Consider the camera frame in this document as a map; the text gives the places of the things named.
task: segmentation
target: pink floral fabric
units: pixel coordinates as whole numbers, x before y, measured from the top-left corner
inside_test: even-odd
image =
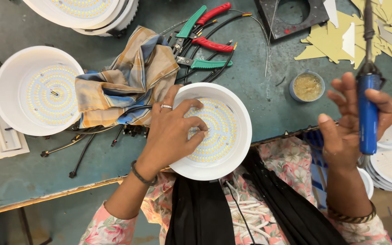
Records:
[[[311,149],[302,140],[290,137],[258,147],[266,167],[273,170],[283,181],[289,184],[309,202],[317,205],[311,191]],[[230,206],[236,245],[249,245],[252,240],[240,215],[232,195],[237,200],[248,223],[256,243],[264,245],[286,245],[286,237],[278,227],[276,220],[265,202],[259,198],[258,192],[242,177],[246,170],[239,166],[231,174],[220,179],[232,180],[230,186],[223,187]],[[175,173],[161,172],[158,184],[149,188],[142,204],[142,211],[150,223],[161,225],[159,240],[163,245],[169,229],[172,213],[172,190]],[[130,244],[136,219],[119,220],[110,215],[104,205],[97,211],[92,222],[81,238],[79,245]],[[391,245],[392,242],[383,228],[379,217],[364,224],[348,224],[331,220],[344,239],[355,245]]]

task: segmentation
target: hand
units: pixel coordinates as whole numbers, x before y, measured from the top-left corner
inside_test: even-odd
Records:
[[[175,96],[181,87],[182,85],[171,86],[163,101],[152,106],[149,137],[135,165],[137,170],[137,165],[149,166],[148,169],[152,171],[147,174],[148,178],[153,178],[161,169],[193,153],[208,133],[208,127],[199,117],[184,118],[190,108],[203,107],[199,100],[184,99],[174,110],[161,108],[161,105],[173,107]],[[193,127],[198,127],[200,131],[188,139],[188,132]]]
[[[359,118],[356,80],[351,72],[345,73],[339,79],[334,79],[332,87],[339,93],[328,91],[328,98],[338,105],[341,119],[338,126],[326,114],[318,118],[320,131],[324,138],[323,157],[329,164],[329,169],[337,171],[356,170],[359,152]],[[384,92],[368,89],[365,96],[375,103],[378,113],[378,140],[385,130],[392,125],[392,97]]]

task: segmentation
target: black fabric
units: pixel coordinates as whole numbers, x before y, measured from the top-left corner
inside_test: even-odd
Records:
[[[219,181],[178,176],[171,213],[166,245],[235,244],[230,208]]]
[[[291,245],[348,244],[315,206],[265,168],[255,148],[242,165],[248,171],[243,177],[252,181]]]

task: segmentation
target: ring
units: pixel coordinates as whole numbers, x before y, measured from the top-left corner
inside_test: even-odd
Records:
[[[169,109],[173,109],[171,106],[169,105],[161,105],[161,108],[169,108]]]

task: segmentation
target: teal table surface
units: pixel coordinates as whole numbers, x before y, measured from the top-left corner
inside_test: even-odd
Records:
[[[253,16],[258,18],[253,0],[230,2],[233,9],[254,13]],[[0,61],[4,62],[26,47],[53,44],[72,55],[84,69],[98,71],[122,52],[137,25],[159,33],[187,19],[203,4],[212,9],[223,3],[220,0],[140,0],[138,12],[128,26],[127,34],[116,39],[79,34],[42,18],[20,0],[0,0]],[[337,9],[346,14],[358,14],[348,0],[338,0]],[[237,13],[229,11],[218,18],[219,22]],[[316,102],[299,103],[289,94],[290,81],[305,69],[318,73],[327,89],[333,78],[341,77],[347,71],[356,73],[349,61],[340,61],[340,64],[329,62],[327,58],[295,61],[293,58],[307,45],[300,43],[300,39],[308,34],[309,30],[304,30],[270,45],[267,76],[266,42],[256,21],[250,17],[238,19],[210,38],[217,43],[226,43],[231,39],[238,42],[233,66],[215,83],[234,92],[245,104],[252,121],[253,142],[316,125],[320,113],[339,117],[337,108],[325,96]],[[202,48],[196,58],[206,59],[211,53]],[[227,57],[219,55],[216,59],[225,60]],[[376,64],[389,79],[384,91],[392,95],[392,58],[379,55]],[[197,82],[206,75],[207,71],[197,72],[189,80]],[[283,77],[286,77],[285,81],[276,86]],[[49,140],[43,137],[27,138],[30,153],[0,160],[0,207],[127,174],[131,161],[138,157],[146,139],[143,136],[121,136],[116,146],[110,147],[117,130],[116,127],[95,137],[74,179],[70,179],[68,174],[75,167],[86,140],[41,158],[43,150],[69,142],[73,134],[61,132],[52,135]]]

